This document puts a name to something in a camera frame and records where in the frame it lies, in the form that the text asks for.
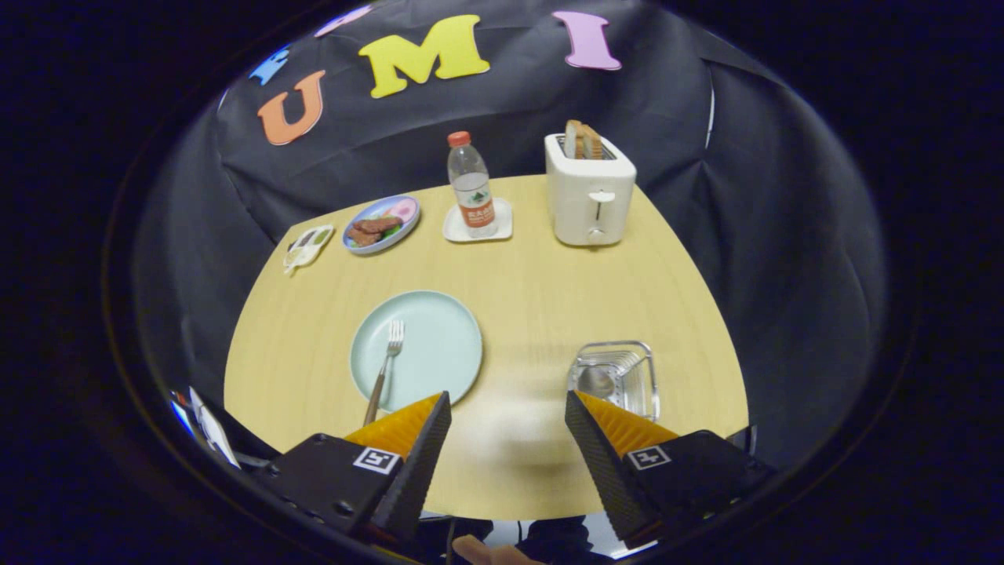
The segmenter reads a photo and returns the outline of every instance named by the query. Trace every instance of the foam letter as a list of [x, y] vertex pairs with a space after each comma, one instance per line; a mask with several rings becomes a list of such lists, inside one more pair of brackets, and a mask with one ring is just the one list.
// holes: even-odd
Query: foam letter
[[261, 117], [268, 143], [286, 145], [309, 131], [317, 123], [324, 107], [324, 100], [320, 95], [320, 77], [323, 75], [324, 71], [318, 70], [306, 75], [293, 86], [303, 94], [303, 116], [295, 123], [286, 121], [286, 111], [282, 107], [282, 101], [289, 95], [288, 92], [282, 92], [261, 106], [258, 116]]
[[258, 68], [251, 71], [248, 78], [254, 78], [257, 76], [261, 79], [261, 83], [264, 84], [272, 77], [273, 74], [279, 71], [284, 64], [286, 64], [286, 55], [289, 54], [289, 45], [279, 49], [274, 55], [268, 57], [265, 62], [258, 65]]
[[610, 56], [610, 49], [603, 36], [603, 26], [610, 23], [605, 19], [582, 12], [553, 12], [551, 15], [563, 21], [571, 41], [571, 54], [565, 62], [572, 66], [616, 70], [620, 61]]
[[433, 64], [439, 57], [436, 76], [455, 78], [485, 72], [488, 61], [478, 54], [474, 42], [474, 24], [481, 21], [475, 15], [453, 16], [442, 19], [429, 29], [422, 46], [400, 35], [388, 35], [359, 49], [359, 55], [369, 57], [373, 67], [375, 87], [369, 91], [374, 98], [400, 92], [408, 81], [398, 76], [401, 69], [418, 83], [429, 79]]
[[352, 10], [351, 12], [348, 12], [347, 14], [342, 14], [342, 15], [334, 18], [333, 20], [325, 23], [324, 27], [318, 29], [317, 32], [314, 33], [314, 37], [320, 37], [322, 35], [326, 35], [328, 33], [331, 33], [338, 26], [342, 26], [342, 25], [345, 25], [348, 22], [355, 21], [355, 20], [361, 18], [362, 16], [368, 14], [369, 12], [371, 12], [372, 9], [373, 9], [372, 6], [366, 5], [366, 6], [362, 6], [361, 8], [355, 8], [354, 10]]

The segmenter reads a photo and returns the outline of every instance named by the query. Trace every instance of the toaster slot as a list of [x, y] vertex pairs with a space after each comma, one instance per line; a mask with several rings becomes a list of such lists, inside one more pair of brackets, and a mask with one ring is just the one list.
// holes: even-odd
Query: toaster slot
[[[561, 149], [561, 155], [564, 155], [564, 138], [565, 138], [564, 133], [558, 133], [557, 140], [558, 140], [558, 147]], [[603, 150], [603, 158], [601, 159], [601, 161], [616, 161], [617, 157], [613, 155], [613, 152], [611, 152], [609, 149], [606, 148], [605, 143], [600, 140], [599, 145]]]

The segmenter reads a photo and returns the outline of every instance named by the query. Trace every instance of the white toaster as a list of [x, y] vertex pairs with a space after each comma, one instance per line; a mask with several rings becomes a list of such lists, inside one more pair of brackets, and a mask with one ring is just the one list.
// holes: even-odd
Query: white toaster
[[635, 165], [606, 138], [602, 159], [569, 159], [564, 133], [544, 137], [547, 204], [554, 234], [568, 245], [609, 245], [623, 237]]

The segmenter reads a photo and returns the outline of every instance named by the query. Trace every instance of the water bottle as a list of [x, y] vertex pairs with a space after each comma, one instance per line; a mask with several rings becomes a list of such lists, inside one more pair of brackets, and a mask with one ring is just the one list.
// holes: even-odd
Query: water bottle
[[488, 167], [471, 145], [471, 133], [455, 131], [447, 136], [447, 142], [451, 148], [446, 161], [447, 174], [468, 233], [475, 239], [490, 237], [498, 231], [498, 224], [488, 189]]

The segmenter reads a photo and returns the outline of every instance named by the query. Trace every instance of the wooden table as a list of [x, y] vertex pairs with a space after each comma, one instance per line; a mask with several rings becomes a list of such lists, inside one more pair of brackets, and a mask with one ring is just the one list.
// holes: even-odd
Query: wooden table
[[[280, 452], [309, 435], [361, 426], [366, 399], [348, 370], [355, 329], [385, 300], [412, 290], [451, 295], [477, 318], [481, 373], [453, 406], [426, 510], [492, 520], [600, 512], [565, 428], [564, 395], [576, 351], [589, 342], [640, 340], [654, 353], [659, 423], [677, 434], [732, 435], [748, 423], [739, 363], [711, 293], [676, 234], [635, 189], [616, 245], [560, 243], [546, 177], [492, 179], [513, 206], [512, 238], [458, 244], [442, 235], [449, 186], [410, 193], [415, 230], [384, 253], [358, 256], [339, 241], [365, 204], [294, 225], [248, 297], [227, 360], [225, 404]], [[287, 245], [310, 225], [338, 230], [313, 264], [283, 274]]]

